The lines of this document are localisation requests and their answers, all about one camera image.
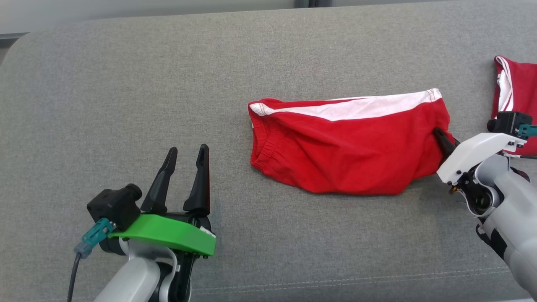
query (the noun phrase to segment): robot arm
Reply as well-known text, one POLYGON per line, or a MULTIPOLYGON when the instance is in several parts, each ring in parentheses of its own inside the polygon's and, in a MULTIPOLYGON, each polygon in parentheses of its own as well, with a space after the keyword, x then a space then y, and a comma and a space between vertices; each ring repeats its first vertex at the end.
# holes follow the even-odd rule
POLYGON ((168 212, 166 196, 177 152, 175 147, 168 152, 141 208, 136 206, 135 201, 142 192, 132 184, 120 190, 104 190, 88 203, 88 211, 95 222, 104 218, 114 228, 113 232, 106 232, 106 238, 100 241, 101 248, 109 253, 128 256, 128 262, 95 302, 190 300, 190 275, 194 261, 199 257, 213 256, 216 246, 216 236, 207 217, 211 212, 209 148, 207 145, 200 147, 196 161, 198 171, 183 212, 168 212), (157 262, 158 258, 171 259, 173 264, 157 262))
POLYGON ((499 154, 524 146, 528 136, 519 135, 519 130, 527 121, 528 116, 505 112, 495 121, 493 130, 498 133, 481 133, 456 147, 435 130, 447 157, 437 174, 452 186, 451 192, 464 196, 478 220, 480 238, 537 301, 537 189, 525 173, 509 166, 508 157, 499 154))

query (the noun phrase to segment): black cable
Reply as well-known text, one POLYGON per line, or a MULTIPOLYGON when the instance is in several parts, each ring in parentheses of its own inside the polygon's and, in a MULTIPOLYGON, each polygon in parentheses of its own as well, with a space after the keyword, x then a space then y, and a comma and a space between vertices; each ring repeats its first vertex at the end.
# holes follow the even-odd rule
POLYGON ((80 262, 81 253, 76 253, 75 263, 72 265, 71 281, 69 283, 69 292, 67 293, 67 302, 72 301, 72 290, 75 288, 76 271, 78 270, 78 263, 80 262))

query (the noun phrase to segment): gray fabric surface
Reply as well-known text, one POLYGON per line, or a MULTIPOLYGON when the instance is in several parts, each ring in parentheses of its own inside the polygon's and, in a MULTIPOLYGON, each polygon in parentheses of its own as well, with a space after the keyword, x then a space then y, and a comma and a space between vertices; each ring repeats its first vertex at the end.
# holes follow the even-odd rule
MULTIPOLYGON (((494 55, 537 62, 537 5, 471 1, 91 21, 35 32, 0 67, 0 300, 63 300, 86 203, 147 192, 179 149, 168 208, 211 148, 216 254, 193 301, 528 297, 435 177, 397 197, 313 195, 249 165, 246 104, 437 87, 461 140, 485 130, 494 55)), ((532 177, 537 163, 517 161, 532 177)), ((75 301, 124 264, 96 249, 75 301)))
POLYGON ((1 48, 0 47, 0 65, 2 65, 2 61, 4 61, 5 55, 8 53, 9 48, 1 48))

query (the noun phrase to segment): green plastic part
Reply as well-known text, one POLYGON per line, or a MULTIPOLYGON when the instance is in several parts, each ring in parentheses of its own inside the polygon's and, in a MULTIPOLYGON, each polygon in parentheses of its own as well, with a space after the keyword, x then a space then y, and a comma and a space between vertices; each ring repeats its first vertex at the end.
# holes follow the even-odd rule
POLYGON ((124 232, 109 237, 136 239, 157 246, 213 256, 216 238, 186 222, 155 214, 142 214, 124 232))

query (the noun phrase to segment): red garment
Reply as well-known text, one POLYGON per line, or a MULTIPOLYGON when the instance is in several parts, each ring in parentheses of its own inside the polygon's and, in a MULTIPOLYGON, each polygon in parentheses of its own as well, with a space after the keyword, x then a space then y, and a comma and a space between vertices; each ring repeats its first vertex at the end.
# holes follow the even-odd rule
MULTIPOLYGON (((492 118, 498 111, 519 111, 537 121, 537 64, 517 63, 505 57, 495 57, 498 85, 494 94, 492 118)), ((516 155, 537 155, 537 140, 530 138, 516 155)))
POLYGON ((310 102, 265 98, 248 110, 252 166, 313 193, 401 193, 436 172, 442 154, 432 131, 447 133, 449 124, 438 89, 310 102))

